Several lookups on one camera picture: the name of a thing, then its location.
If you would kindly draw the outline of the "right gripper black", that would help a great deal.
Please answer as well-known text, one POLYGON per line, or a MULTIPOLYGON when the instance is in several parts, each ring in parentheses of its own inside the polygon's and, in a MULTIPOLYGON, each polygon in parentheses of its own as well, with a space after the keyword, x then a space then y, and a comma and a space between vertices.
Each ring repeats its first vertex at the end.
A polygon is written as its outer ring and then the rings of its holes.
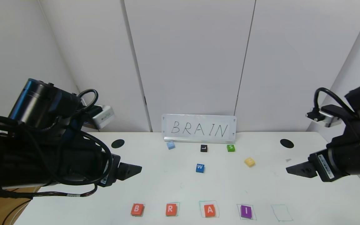
POLYGON ((350 175, 360 175, 360 144, 329 147, 311 154, 306 161, 286 168, 287 173, 304 178, 319 174, 323 182, 333 182, 350 175))

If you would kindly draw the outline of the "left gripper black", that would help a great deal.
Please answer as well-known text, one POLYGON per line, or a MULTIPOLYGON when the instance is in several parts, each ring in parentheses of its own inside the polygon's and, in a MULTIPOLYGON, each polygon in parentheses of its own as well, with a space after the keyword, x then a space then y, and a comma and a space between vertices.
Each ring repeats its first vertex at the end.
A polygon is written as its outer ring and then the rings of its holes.
POLYGON ((106 177, 99 181, 98 185, 100 187, 109 187, 113 183, 116 182, 116 171, 117 171, 117 179, 120 181, 124 181, 128 178, 131 178, 142 171, 142 167, 138 165, 131 165, 128 163, 120 163, 121 157, 119 155, 112 155, 112 166, 109 170, 109 173, 106 177))

